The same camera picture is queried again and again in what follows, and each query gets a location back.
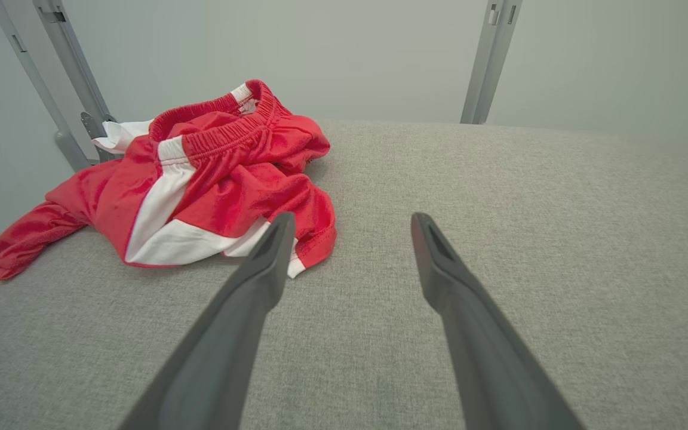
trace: clothing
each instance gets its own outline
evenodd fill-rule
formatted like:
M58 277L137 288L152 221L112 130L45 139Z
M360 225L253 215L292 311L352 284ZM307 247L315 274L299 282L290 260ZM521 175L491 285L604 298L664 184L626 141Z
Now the clothing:
M120 124L106 121L103 123L103 128L106 130L107 137L92 139L92 143L111 154L123 154L135 138L150 133L151 122L153 122L152 119Z
M336 239L330 198L303 174L329 149L314 121L292 115L260 81L164 112L123 159L76 173L0 236L0 280L85 225L132 266L246 256L285 211L296 216L295 277Z

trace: gray fabric surface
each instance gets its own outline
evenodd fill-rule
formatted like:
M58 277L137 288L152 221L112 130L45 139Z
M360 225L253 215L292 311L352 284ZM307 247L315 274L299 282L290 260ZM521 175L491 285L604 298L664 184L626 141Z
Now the gray fabric surface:
M265 324L243 428L462 428L430 213L590 429L688 428L688 142L323 122L325 262ZM0 285L0 429L114 428L237 261L124 266L84 229Z

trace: gray upholstered surface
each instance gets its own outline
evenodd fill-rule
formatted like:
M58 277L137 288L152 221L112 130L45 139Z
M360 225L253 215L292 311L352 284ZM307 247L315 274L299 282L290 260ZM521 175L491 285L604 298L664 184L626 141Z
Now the gray upholstered surface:
M587 428L688 428L688 142L323 122L339 240L265 324L244 428L461 428L410 213L440 224ZM0 285L0 429L114 428L236 262L97 232Z

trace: metal frame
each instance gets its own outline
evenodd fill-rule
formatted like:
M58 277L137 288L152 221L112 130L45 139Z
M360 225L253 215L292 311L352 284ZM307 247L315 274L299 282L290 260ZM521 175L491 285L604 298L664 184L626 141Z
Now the metal frame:
M52 98L52 94L49 89L47 89L47 85L44 83L44 80L41 79L41 75L36 65L33 64L33 60L30 58L30 54L28 54L28 50L23 44L23 39L14 28L14 24L12 24L12 20L7 14L1 0L0 27L2 27L5 35L7 35L7 40L17 54L17 59L20 60L31 84L33 84L33 87L36 89L36 93L38 93L42 103L44 103L44 106L47 108L47 112L49 112L52 120L57 126L55 144L60 151L63 152L63 156L68 160L68 164L70 164L74 171L88 168L92 165L91 161L84 155L81 147L79 147L79 144L76 142L76 138L70 132L65 117L60 113L60 109L57 108L57 103L55 103L54 98Z
M466 103L461 112L462 124L484 124L487 120L522 2L488 0Z
M81 45L70 24L65 6L61 0L33 0L33 7L38 12L44 30L57 52L57 57L63 63L63 68L73 84L76 94L86 112L81 115L81 122L91 139L105 136L104 121L113 121L102 93L97 86L95 77L81 51ZM100 162L117 158L103 149L97 149Z

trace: red fabric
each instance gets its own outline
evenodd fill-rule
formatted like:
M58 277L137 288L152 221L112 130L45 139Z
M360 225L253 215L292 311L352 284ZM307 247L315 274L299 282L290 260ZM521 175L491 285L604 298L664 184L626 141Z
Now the red fabric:
M255 112L242 115L243 100L231 94L164 112L150 134L134 139L125 158L80 171L50 191L46 202L0 236L0 280L19 274L47 245L85 225L105 235L125 259L137 212L162 174L158 144L176 136L182 136L185 162L195 173L169 220L235 238L260 217L272 221L292 211L300 261L308 268L325 259L336 239L333 204L303 172L330 144L314 121L292 115L265 84L246 86L257 100Z

